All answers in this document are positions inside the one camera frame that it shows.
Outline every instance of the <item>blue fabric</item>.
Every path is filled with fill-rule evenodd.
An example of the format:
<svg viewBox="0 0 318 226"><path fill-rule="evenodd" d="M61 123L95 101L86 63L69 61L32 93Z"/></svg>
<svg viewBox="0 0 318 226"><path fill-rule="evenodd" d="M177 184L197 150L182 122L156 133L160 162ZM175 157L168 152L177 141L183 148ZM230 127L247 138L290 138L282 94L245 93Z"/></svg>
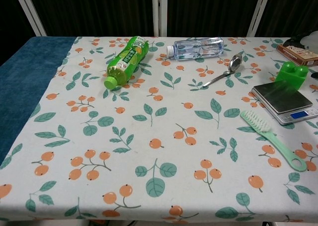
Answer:
<svg viewBox="0 0 318 226"><path fill-rule="evenodd" d="M0 165L75 37L32 37L0 67Z"/></svg>

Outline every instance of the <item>black curtain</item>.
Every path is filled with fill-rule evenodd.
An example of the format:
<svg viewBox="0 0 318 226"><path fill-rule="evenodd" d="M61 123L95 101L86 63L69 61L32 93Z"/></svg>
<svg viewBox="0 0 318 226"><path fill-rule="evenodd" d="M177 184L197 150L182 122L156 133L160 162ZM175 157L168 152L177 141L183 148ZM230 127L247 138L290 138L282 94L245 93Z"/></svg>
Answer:
<svg viewBox="0 0 318 226"><path fill-rule="evenodd" d="M32 0L49 36L153 36L152 0Z"/></svg>
<svg viewBox="0 0 318 226"><path fill-rule="evenodd" d="M18 0L0 0L0 10L1 66L35 34Z"/></svg>
<svg viewBox="0 0 318 226"><path fill-rule="evenodd" d="M318 0L268 0L256 36L290 37L318 28Z"/></svg>
<svg viewBox="0 0 318 226"><path fill-rule="evenodd" d="M257 0L168 0L168 36L246 36Z"/></svg>

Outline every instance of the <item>white bottle cap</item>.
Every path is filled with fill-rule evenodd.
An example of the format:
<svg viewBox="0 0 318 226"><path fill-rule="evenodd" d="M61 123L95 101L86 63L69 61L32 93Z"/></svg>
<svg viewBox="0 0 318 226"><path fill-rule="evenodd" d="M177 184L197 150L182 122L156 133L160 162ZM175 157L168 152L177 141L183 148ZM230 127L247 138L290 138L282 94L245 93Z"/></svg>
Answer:
<svg viewBox="0 0 318 226"><path fill-rule="evenodd" d="M174 49L173 46L167 46L167 57L173 57L174 56Z"/></svg>

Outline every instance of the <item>kitchen scale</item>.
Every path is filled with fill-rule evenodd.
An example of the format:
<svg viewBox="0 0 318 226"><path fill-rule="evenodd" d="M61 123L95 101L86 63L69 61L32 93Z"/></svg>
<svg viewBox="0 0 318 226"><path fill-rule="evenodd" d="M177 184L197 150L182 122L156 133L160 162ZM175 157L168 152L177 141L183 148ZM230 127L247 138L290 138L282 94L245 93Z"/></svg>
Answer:
<svg viewBox="0 0 318 226"><path fill-rule="evenodd" d="M252 93L281 125L318 116L313 103L284 80L254 86Z"/></svg>

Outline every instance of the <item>spoon handle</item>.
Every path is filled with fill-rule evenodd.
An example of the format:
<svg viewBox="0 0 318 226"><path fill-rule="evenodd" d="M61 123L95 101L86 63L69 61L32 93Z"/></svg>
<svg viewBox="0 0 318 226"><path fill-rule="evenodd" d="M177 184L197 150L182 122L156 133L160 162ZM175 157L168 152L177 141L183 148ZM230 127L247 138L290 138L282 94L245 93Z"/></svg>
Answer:
<svg viewBox="0 0 318 226"><path fill-rule="evenodd" d="M210 82L207 82L206 84L203 85L204 88L208 87L210 84L218 81L219 79L222 79L223 77L229 75L230 73L229 72L224 72L224 74L214 78L213 80L211 80Z"/></svg>

